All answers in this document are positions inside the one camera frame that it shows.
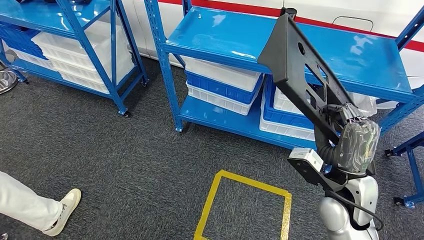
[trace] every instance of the blue shelf board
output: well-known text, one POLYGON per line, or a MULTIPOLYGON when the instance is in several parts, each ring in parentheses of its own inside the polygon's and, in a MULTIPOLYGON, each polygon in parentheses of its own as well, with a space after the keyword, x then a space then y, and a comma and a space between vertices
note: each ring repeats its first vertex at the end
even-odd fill
MULTIPOLYGON (((276 20, 194 6, 166 41, 167 52, 261 73, 257 63, 276 20)), ((414 98, 391 38, 297 24, 350 92, 408 102, 414 98)))
MULTIPOLYGON (((92 0, 89 4, 75 4, 73 1, 69 1, 69 4, 83 29, 88 28, 92 22, 111 8, 109 0, 92 0)), ((48 3, 44 0, 27 0, 22 3, 18 3, 16 0, 0 0, 0 6, 0 21, 76 38, 71 25, 57 3, 48 3)))
POLYGON ((244 116, 187 96, 179 115, 188 122, 227 131, 287 149, 296 147, 316 149, 313 141, 259 130, 261 118, 260 97, 257 97, 253 102, 249 114, 244 116))
POLYGON ((85 92, 89 92, 92 94, 96 94, 105 98, 110 99, 111 96, 107 93, 103 93, 103 92, 99 92, 96 90, 93 90, 91 88, 85 87, 85 86, 81 86, 78 84, 75 84, 73 82, 64 80, 61 76, 61 74, 57 71, 53 71, 50 69, 47 69, 45 67, 30 63, 28 61, 22 60, 22 59, 16 59, 12 64, 11 67, 15 70, 21 71, 23 73, 29 73, 29 74, 33 74, 36 75, 40 78, 46 79, 46 80, 50 80, 52 82, 56 82, 62 85, 66 85, 75 89, 79 89, 85 92))

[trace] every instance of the person's leg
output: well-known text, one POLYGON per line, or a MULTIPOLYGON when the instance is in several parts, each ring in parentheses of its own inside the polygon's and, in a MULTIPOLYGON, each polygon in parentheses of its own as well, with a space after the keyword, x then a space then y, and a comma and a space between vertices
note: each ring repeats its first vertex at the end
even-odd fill
POLYGON ((29 187, 0 171, 0 213, 40 231, 49 229, 59 218, 62 204, 38 196, 29 187))
POLYGON ((60 202, 38 196, 27 186, 0 171, 0 214, 17 219, 49 236, 61 233, 81 199, 72 189, 60 202))

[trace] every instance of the yellow tape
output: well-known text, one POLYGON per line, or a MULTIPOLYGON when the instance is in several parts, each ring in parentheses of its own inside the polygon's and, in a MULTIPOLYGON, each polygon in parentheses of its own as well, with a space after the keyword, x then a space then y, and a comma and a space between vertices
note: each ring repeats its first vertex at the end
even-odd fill
POLYGON ((196 231, 194 232, 194 240, 208 240, 206 237, 202 236, 203 231, 206 226, 206 221, 208 220, 209 212, 211 211, 212 202, 215 199, 217 194, 218 187, 220 185, 221 178, 225 177, 243 184, 250 185, 252 187, 262 189, 280 196, 284 197, 284 208, 282 210, 282 225, 281 225, 281 240, 287 240, 289 238, 289 226, 290 226, 290 211, 292 208, 292 195, 281 188, 268 185, 266 183, 256 181, 244 176, 240 176, 225 170, 220 170, 214 177, 212 185, 210 186, 209 194, 207 195, 206 202, 203 206, 203 211, 201 212, 200 220, 197 224, 196 231))

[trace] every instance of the black bracket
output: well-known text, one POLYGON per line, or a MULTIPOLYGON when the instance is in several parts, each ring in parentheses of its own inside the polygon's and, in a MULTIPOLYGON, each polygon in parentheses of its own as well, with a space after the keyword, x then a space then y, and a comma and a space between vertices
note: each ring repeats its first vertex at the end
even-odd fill
POLYGON ((339 137, 334 120, 325 114, 327 106, 353 104, 353 101, 288 14, 277 19, 257 62, 271 70, 277 88, 315 127, 337 144, 339 137))

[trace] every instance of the white pants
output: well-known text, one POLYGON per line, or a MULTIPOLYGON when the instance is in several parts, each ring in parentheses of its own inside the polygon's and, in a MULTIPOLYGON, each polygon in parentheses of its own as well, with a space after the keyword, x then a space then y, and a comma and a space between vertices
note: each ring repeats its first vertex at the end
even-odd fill
POLYGON ((38 196, 18 180, 0 171, 0 214, 45 231, 58 220, 61 212, 62 203, 38 196))

